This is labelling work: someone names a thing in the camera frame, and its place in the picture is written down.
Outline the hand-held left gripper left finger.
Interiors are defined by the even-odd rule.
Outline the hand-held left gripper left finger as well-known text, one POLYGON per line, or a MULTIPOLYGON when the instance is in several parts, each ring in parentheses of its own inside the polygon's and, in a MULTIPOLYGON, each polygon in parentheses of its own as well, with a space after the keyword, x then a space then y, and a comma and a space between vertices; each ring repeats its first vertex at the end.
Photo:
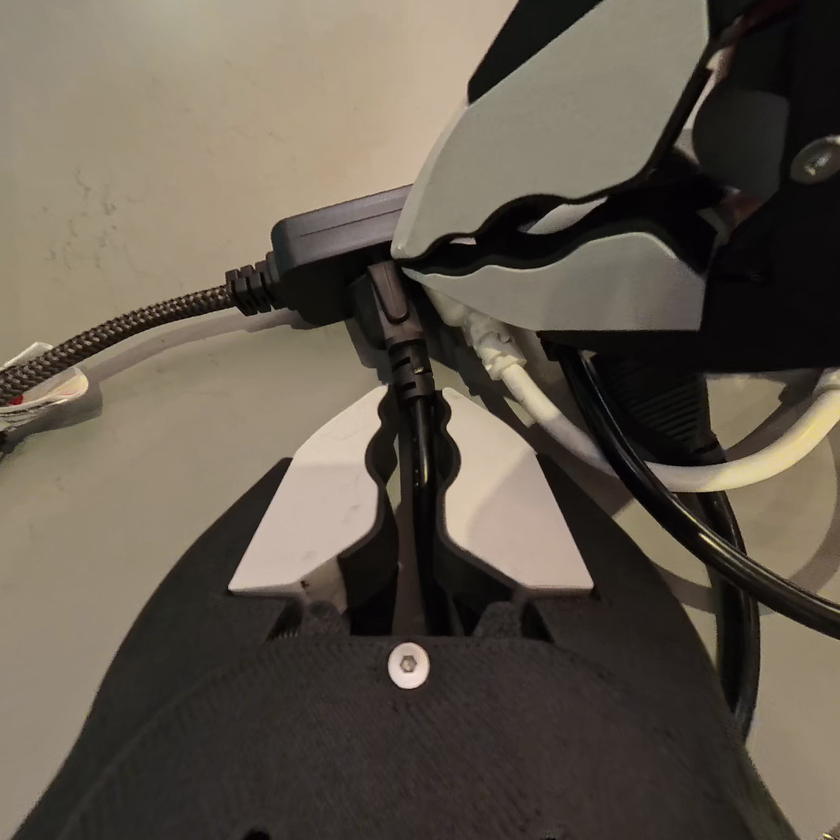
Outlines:
POLYGON ((398 537, 386 486, 396 401, 376 386, 294 454, 228 584, 235 595, 377 595, 398 537))

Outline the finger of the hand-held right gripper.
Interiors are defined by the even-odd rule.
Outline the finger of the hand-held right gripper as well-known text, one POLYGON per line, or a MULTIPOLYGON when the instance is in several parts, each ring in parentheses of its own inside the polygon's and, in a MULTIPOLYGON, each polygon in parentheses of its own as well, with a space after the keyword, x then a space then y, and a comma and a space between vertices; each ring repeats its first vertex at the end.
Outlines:
POLYGON ((534 332, 695 332, 706 291, 702 277, 647 233, 599 239, 540 268, 406 273, 468 308, 534 332))
POLYGON ((711 43, 708 2, 597 2, 562 32, 551 9, 521 2, 486 53, 511 56, 529 35, 554 37, 475 86, 408 194, 392 254, 416 259, 479 232, 506 207, 567 203, 637 181, 685 122, 711 43))

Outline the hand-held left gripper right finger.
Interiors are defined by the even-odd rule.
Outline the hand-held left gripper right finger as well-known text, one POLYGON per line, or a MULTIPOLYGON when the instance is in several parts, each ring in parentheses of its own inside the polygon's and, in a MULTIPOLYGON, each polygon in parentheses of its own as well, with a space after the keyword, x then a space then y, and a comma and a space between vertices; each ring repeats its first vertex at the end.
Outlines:
POLYGON ((594 582, 537 453, 484 407, 440 393, 455 475, 443 495, 444 535, 516 592, 592 592, 594 582))

